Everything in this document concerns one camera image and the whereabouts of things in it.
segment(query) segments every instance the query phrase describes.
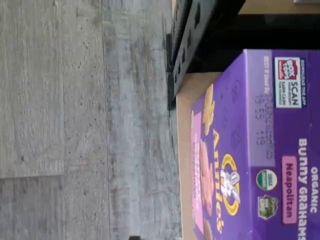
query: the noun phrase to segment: box tops logo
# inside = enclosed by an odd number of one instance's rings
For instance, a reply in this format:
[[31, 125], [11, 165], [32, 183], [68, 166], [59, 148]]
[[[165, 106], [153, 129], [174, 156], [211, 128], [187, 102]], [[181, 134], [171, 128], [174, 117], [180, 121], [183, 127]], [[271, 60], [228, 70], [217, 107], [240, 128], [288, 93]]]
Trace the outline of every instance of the box tops logo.
[[278, 60], [278, 79], [297, 80], [298, 64], [295, 59]]

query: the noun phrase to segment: white label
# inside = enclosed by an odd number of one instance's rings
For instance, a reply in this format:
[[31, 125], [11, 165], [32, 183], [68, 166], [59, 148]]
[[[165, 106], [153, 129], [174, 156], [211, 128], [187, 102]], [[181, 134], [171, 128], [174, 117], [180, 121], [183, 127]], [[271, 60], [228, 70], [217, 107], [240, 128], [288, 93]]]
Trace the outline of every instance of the white label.
[[301, 59], [299, 57], [274, 58], [275, 106], [301, 108]]

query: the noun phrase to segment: floor plank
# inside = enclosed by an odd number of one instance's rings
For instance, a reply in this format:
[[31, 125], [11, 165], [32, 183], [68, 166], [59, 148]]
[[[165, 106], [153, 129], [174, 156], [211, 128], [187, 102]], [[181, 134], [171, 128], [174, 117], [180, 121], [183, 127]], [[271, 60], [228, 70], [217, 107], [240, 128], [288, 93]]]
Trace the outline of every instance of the floor plank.
[[179, 172], [164, 51], [171, 2], [103, 3], [110, 239], [174, 239], [181, 234]]
[[[0, 13], [0, 186], [13, 186], [1, 197], [15, 196], [6, 198], [11, 221], [0, 221], [1, 234], [6, 240], [108, 240], [101, 1], [4, 0]], [[44, 196], [35, 195], [38, 184], [25, 187], [34, 194], [19, 194], [15, 185], [26, 177], [45, 181]], [[57, 179], [63, 180], [60, 195], [54, 194]], [[60, 210], [63, 228], [56, 228]], [[42, 220], [57, 232], [42, 234]]]

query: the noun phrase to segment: black shelf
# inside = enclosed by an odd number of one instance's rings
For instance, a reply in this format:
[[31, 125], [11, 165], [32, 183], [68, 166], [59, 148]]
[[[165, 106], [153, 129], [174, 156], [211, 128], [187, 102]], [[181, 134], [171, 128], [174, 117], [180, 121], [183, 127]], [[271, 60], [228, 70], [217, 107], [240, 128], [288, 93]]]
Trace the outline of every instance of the black shelf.
[[129, 240], [142, 240], [140, 236], [130, 236]]
[[178, 32], [166, 38], [170, 110], [186, 73], [222, 72], [243, 49], [320, 49], [320, 14], [238, 15], [244, 2], [193, 0], [176, 11]]

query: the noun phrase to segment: pink label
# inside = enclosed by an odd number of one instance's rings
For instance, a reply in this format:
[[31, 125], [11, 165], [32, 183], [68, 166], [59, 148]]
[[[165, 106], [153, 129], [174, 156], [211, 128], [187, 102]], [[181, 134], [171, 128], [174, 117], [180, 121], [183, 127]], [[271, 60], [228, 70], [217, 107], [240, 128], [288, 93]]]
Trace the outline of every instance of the pink label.
[[202, 114], [193, 116], [191, 126], [191, 156], [192, 156], [192, 208], [194, 222], [204, 233], [204, 223], [202, 214], [202, 194], [200, 185], [200, 139], [201, 139], [201, 118]]
[[297, 158], [282, 157], [282, 221], [284, 224], [297, 222]]

